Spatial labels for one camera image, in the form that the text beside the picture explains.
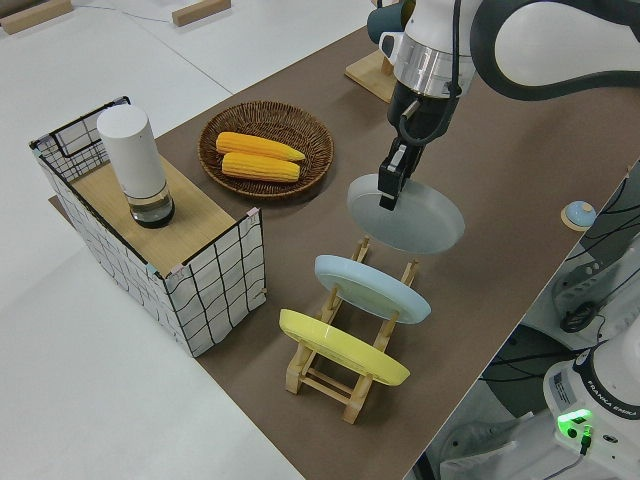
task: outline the light blue plate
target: light blue plate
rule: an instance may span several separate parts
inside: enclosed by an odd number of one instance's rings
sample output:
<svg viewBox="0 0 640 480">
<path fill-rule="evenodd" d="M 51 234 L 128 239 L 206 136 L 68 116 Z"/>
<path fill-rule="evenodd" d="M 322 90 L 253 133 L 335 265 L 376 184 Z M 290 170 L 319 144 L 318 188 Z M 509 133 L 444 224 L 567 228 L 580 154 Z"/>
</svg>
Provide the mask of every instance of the light blue plate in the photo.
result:
<svg viewBox="0 0 640 480">
<path fill-rule="evenodd" d="M 415 290 L 380 270 L 333 255 L 316 258 L 316 277 L 329 291 L 365 312 L 389 319 L 398 312 L 398 323 L 420 323 L 431 307 Z"/>
</svg>

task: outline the wicker basket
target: wicker basket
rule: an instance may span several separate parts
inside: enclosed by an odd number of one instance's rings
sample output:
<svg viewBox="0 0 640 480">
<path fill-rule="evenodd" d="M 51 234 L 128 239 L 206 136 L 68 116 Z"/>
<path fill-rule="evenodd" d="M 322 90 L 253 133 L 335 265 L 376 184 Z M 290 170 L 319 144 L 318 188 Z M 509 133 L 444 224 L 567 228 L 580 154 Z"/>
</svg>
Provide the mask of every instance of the wicker basket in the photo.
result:
<svg viewBox="0 0 640 480">
<path fill-rule="evenodd" d="M 276 140 L 301 151 L 306 159 L 300 162 L 300 179 L 278 183 L 224 175 L 216 139 L 225 131 Z M 284 199 L 309 190 L 327 173 L 333 161 L 333 139 L 327 128 L 304 110 L 279 102 L 255 101 L 230 107 L 211 119 L 200 135 L 198 157 L 211 178 L 234 192 L 252 198 Z"/>
</svg>

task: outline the green light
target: green light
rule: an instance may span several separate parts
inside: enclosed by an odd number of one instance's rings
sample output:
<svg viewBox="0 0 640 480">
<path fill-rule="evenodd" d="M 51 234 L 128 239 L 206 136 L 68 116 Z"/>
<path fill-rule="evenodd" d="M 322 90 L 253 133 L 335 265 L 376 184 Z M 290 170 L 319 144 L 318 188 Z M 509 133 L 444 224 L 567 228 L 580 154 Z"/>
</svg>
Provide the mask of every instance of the green light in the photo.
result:
<svg viewBox="0 0 640 480">
<path fill-rule="evenodd" d="M 564 413 L 558 416 L 558 429 L 562 432 L 563 435 L 571 437 L 571 435 L 569 435 L 569 429 L 575 429 L 577 425 L 584 423 L 588 418 L 591 418 L 591 416 L 591 410 L 587 410 L 586 408 L 581 408 L 580 410 L 576 410 L 574 412 Z M 589 425 L 585 425 L 584 435 L 591 435 L 591 427 Z"/>
</svg>

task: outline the brown tabletop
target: brown tabletop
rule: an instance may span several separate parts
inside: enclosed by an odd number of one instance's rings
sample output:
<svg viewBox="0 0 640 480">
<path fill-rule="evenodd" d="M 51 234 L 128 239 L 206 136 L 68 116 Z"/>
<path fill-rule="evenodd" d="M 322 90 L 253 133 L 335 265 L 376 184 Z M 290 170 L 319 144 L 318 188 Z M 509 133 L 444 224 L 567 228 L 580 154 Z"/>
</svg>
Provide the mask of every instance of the brown tabletop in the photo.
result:
<svg viewBox="0 0 640 480">
<path fill-rule="evenodd" d="M 267 303 L 198 360 L 309 479 L 402 478 L 578 241 L 560 210 L 573 200 L 601 208 L 640 150 L 638 90 L 519 102 L 476 78 L 413 176 L 458 205 L 466 232 L 451 250 L 419 259 L 413 286 L 433 313 L 421 324 L 398 325 L 387 350 L 411 376 L 399 387 L 374 385 L 349 425 L 342 404 L 329 397 L 304 386 L 297 396 L 285 391 L 296 345 L 279 330 L 278 314 L 315 314 L 326 296 L 315 257 L 348 257 L 363 235 L 348 215 L 347 189 L 377 171 L 395 132 L 387 105 L 344 70 L 374 49 L 365 31 L 355 32 L 158 139 L 160 152 L 232 216 L 263 209 Z M 263 99 L 299 106 L 331 131 L 334 164 L 314 196 L 255 202 L 202 170 L 197 143 L 206 122 L 231 105 Z M 373 241 L 367 263 L 399 277 L 410 259 Z M 369 341 L 379 327 L 349 306 L 334 325 Z"/>
</svg>

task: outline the corn cob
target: corn cob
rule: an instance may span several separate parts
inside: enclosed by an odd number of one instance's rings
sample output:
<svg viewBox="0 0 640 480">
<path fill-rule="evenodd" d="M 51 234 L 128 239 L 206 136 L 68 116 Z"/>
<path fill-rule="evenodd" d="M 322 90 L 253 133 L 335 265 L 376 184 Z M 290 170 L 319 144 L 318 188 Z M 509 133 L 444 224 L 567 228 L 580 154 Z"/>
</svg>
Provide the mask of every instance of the corn cob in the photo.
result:
<svg viewBox="0 0 640 480">
<path fill-rule="evenodd" d="M 230 152 L 222 159 L 222 173 L 248 180 L 293 183 L 300 178 L 300 166 L 276 158 Z"/>
<path fill-rule="evenodd" d="M 242 152 L 292 162 L 304 160 L 304 153 L 289 145 L 236 132 L 220 132 L 216 139 L 216 150 L 223 155 L 229 152 Z"/>
</svg>

